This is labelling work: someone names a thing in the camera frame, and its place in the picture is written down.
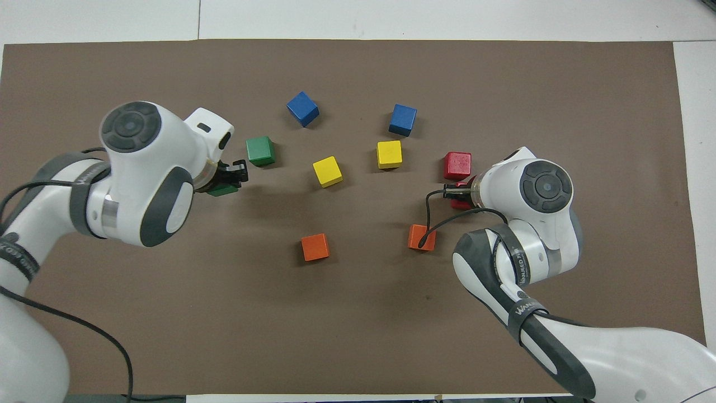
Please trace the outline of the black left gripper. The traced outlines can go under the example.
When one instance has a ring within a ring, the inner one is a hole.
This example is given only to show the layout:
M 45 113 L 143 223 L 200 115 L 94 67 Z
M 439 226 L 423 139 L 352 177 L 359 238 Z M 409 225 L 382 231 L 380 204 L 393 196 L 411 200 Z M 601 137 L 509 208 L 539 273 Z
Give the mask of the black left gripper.
M 235 193 L 248 181 L 246 159 L 233 161 L 230 165 L 218 161 L 213 177 L 204 186 L 195 189 L 197 193 Z

